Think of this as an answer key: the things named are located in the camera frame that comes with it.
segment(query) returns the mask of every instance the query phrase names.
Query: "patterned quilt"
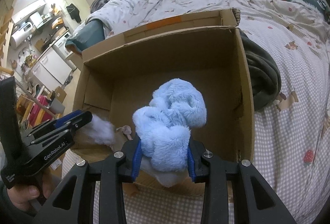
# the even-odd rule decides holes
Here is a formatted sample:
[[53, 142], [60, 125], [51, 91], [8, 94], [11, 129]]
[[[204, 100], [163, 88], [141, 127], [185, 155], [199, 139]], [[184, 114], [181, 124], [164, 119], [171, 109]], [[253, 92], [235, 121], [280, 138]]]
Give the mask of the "patterned quilt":
[[[297, 223], [309, 224], [330, 194], [330, 27], [317, 9], [281, 0], [111, 0], [86, 22], [102, 20], [112, 36], [159, 19], [228, 7], [241, 10], [239, 27], [281, 72], [281, 93], [255, 113], [253, 164]], [[67, 153], [63, 174], [77, 158]], [[202, 197], [149, 189], [125, 196], [127, 220], [134, 224], [199, 223], [202, 204]]]

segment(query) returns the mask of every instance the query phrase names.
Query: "floor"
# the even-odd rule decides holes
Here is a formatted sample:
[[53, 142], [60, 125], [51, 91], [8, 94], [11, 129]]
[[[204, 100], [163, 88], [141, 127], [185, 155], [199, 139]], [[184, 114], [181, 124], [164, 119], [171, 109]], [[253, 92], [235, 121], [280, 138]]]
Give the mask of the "floor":
[[73, 73], [73, 79], [71, 83], [69, 83], [64, 89], [64, 91], [66, 92], [66, 97], [65, 100], [63, 101], [63, 105], [65, 106], [63, 115], [67, 115], [70, 112], [72, 112], [73, 101], [75, 99], [75, 91], [77, 89], [79, 77], [80, 77], [80, 70], [76, 69]]

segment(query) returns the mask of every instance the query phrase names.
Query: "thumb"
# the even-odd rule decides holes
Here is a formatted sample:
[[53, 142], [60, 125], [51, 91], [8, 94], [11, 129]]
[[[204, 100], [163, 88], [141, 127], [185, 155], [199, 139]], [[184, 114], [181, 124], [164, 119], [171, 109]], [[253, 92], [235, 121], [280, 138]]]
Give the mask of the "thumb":
[[29, 201], [39, 196], [39, 190], [36, 186], [16, 185], [7, 190], [8, 197], [15, 207], [22, 211], [30, 208]]

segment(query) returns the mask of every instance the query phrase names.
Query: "light blue fluffy fabric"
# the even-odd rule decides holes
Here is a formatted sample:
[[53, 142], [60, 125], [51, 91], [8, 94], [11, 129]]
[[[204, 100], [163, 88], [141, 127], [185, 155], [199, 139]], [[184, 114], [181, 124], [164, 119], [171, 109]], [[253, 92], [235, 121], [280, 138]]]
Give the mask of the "light blue fluffy fabric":
[[142, 152], [158, 171], [183, 171], [187, 168], [189, 127], [206, 123], [202, 94], [191, 83], [173, 79], [152, 96], [149, 106], [133, 114]]

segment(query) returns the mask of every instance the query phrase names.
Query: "human hand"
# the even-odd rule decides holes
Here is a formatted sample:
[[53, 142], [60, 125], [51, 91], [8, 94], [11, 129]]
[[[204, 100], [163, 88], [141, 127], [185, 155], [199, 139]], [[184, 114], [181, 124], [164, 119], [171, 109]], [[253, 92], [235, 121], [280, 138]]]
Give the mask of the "human hand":
[[[45, 198], [48, 198], [55, 185], [52, 182], [50, 169], [46, 169], [42, 175], [42, 192]], [[22, 211], [28, 211], [31, 208], [30, 201], [39, 197], [40, 192], [36, 186], [16, 185], [10, 190], [7, 189], [8, 197], [12, 204]]]

